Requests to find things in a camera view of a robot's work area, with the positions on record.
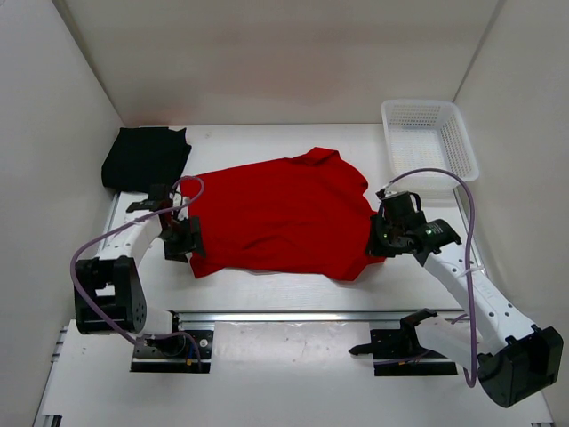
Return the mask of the black t shirt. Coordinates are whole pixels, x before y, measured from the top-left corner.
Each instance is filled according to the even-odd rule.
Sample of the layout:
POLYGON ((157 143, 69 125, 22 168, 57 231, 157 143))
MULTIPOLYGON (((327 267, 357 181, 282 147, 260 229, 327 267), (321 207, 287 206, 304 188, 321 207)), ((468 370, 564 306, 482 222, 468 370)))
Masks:
POLYGON ((154 184, 172 186, 187 163, 186 130, 122 127, 101 167, 107 189, 147 193, 154 184))

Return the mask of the red t shirt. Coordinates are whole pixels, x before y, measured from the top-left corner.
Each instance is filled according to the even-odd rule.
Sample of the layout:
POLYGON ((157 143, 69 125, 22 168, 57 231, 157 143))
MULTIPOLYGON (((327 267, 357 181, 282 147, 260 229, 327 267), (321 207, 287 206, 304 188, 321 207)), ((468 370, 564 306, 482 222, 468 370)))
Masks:
POLYGON ((374 214, 367 189, 354 166, 325 148, 184 181, 205 250, 191 256, 191 269, 196 278, 240 269, 353 281, 383 261, 365 251, 374 214))

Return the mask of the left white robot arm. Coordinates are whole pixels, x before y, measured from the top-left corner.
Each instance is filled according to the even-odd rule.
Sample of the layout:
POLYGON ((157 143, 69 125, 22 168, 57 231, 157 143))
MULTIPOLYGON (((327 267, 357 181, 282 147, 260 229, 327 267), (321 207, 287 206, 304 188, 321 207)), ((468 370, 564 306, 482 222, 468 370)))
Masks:
POLYGON ((179 220, 177 212, 188 204, 173 203, 171 187, 159 184, 148 197, 126 209, 124 225, 97 238, 104 247, 91 259, 72 257, 71 277, 75 288, 76 327, 82 334, 122 334, 156 338, 167 356, 185 349, 186 334, 174 326, 174 314, 148 306, 138 266, 151 244, 164 243, 164 258, 187 262, 188 255, 205 255, 199 218, 179 220))

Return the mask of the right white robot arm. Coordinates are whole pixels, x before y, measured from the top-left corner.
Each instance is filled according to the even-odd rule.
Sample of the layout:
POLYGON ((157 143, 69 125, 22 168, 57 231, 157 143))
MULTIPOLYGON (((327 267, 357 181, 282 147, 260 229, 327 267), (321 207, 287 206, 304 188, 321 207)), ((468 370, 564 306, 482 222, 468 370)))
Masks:
POLYGON ((564 346, 559 332, 539 327, 477 271, 450 224, 426 220, 418 194, 379 191, 377 196, 380 206, 371 218, 368 252, 412 255, 476 324, 470 332, 423 309, 402 318, 384 346, 413 356, 432 350, 460 366, 474 367, 483 390, 500 407, 511 407, 554 384, 564 346))

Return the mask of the white plastic basket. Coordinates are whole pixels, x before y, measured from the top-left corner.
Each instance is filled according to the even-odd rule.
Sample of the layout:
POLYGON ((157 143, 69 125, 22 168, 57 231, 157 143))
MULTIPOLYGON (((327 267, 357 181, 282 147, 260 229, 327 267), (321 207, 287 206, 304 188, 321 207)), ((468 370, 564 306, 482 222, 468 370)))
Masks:
POLYGON ((458 107, 449 101, 388 100, 381 118, 392 173, 399 176, 424 168, 389 187, 424 197, 446 197, 459 183, 436 168, 465 182, 479 177, 477 160, 458 107))

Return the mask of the aluminium rail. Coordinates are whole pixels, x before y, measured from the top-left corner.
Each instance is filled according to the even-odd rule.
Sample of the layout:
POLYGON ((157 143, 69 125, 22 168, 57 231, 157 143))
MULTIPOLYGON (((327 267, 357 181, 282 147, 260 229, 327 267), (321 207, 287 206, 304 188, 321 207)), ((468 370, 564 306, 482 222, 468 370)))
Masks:
POLYGON ((413 310, 272 310, 272 311, 180 311, 182 322, 398 322, 413 310))

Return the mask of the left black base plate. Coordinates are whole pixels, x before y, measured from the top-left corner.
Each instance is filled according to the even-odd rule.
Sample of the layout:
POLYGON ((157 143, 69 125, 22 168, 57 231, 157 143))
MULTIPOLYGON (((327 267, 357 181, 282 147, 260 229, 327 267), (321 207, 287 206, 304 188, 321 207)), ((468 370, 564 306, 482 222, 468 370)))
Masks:
POLYGON ((196 341, 195 350, 187 337, 138 344, 132 353, 130 371, 134 373, 209 374, 214 331, 187 330, 196 341))

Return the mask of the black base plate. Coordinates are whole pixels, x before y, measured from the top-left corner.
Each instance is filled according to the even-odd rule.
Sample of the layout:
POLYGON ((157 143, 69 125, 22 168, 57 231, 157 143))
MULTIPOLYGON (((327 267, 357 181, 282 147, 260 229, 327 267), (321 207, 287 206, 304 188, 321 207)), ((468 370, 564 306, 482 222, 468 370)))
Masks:
POLYGON ((437 318, 437 313, 422 309, 401 318, 398 329, 372 329, 370 342, 352 347, 349 355, 372 356, 375 377, 457 375, 454 362, 419 345, 415 328, 429 318, 437 318))
POLYGON ((132 353, 130 371, 134 373, 209 374, 214 331, 187 330, 196 341, 195 350, 187 337, 138 344, 132 353))

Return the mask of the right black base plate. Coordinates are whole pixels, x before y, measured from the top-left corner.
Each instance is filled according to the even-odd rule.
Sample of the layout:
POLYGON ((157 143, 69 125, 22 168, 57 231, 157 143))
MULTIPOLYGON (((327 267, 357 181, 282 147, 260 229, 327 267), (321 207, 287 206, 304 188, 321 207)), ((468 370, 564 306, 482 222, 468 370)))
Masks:
POLYGON ((370 342, 352 347, 349 355, 372 356, 375 377, 457 375, 454 362, 419 345, 415 328, 429 318, 437 318, 437 313, 422 309, 401 318, 398 329, 372 329, 370 342))

